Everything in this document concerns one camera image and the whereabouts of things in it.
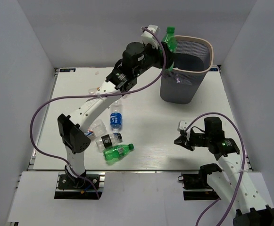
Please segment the green bottle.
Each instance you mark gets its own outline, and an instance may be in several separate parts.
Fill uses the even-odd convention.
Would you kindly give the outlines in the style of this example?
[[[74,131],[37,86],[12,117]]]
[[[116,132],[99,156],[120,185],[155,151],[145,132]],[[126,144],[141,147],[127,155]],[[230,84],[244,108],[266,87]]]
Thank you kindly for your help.
[[[133,144],[116,145],[113,147],[106,148],[103,151],[103,156],[107,164],[112,164],[123,159],[133,150],[134,150]]]
[[[174,35],[175,27],[167,27],[166,35],[163,37],[162,41],[166,42],[168,47],[175,53],[177,47],[177,40]]]

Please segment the clear ribbed water bottle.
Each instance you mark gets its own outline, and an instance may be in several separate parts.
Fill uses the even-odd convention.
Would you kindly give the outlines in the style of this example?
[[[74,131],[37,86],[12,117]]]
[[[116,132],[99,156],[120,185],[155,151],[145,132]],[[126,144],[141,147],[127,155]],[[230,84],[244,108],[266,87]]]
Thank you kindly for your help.
[[[187,84],[188,83],[188,81],[186,80],[185,76],[181,75],[181,74],[178,74],[178,73],[174,75],[174,81],[177,84]]]

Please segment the black label clear bottle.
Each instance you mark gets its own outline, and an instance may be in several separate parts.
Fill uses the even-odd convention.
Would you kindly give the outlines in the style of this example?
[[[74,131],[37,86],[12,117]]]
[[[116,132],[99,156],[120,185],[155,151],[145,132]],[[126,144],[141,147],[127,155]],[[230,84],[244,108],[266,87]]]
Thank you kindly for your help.
[[[106,148],[112,147],[122,142],[122,135],[120,133],[107,134],[99,137],[96,140],[96,145],[100,152],[103,152]]]

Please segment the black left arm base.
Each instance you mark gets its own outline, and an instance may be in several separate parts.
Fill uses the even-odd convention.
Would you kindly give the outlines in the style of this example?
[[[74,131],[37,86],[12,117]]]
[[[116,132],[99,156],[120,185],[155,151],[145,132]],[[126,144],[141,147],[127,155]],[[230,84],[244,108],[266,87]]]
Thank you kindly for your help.
[[[87,178],[95,185],[99,198],[103,193],[105,175],[87,174]],[[75,185],[72,180],[65,174],[59,173],[57,185],[54,194],[55,200],[98,200],[98,196],[89,181],[79,181]]]

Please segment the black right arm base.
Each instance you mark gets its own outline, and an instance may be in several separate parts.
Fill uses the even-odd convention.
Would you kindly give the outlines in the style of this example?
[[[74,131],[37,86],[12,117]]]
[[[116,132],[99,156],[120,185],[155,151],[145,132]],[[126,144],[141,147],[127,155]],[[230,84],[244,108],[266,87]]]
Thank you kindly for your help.
[[[215,190],[208,185],[207,177],[215,172],[222,172],[215,164],[200,166],[198,173],[181,174],[178,181],[183,184],[183,198],[185,201],[212,201],[219,198]]]

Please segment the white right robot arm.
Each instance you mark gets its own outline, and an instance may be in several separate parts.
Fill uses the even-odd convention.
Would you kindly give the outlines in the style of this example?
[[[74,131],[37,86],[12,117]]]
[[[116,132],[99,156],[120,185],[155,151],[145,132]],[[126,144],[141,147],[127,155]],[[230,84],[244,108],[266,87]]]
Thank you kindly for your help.
[[[260,195],[259,190],[245,169],[246,155],[232,138],[226,138],[222,121],[218,117],[206,117],[204,129],[198,133],[185,121],[178,124],[179,137],[174,144],[194,151],[205,147],[216,159],[216,163],[202,165],[197,174],[183,174],[178,180],[184,189],[211,188],[220,200],[228,202],[221,218],[223,223],[232,215],[235,226],[274,226],[274,207]]]

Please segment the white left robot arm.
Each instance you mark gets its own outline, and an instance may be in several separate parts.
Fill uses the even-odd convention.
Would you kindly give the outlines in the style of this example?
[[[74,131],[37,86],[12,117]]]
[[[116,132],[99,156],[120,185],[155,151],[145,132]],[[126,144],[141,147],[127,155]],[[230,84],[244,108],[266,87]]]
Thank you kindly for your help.
[[[65,172],[74,187],[80,188],[85,184],[84,151],[91,143],[85,135],[87,129],[113,102],[132,89],[137,78],[148,69],[170,68],[176,46],[176,42],[170,41],[163,41],[158,48],[140,42],[129,43],[95,97],[69,115],[58,117],[59,134],[67,153]]]

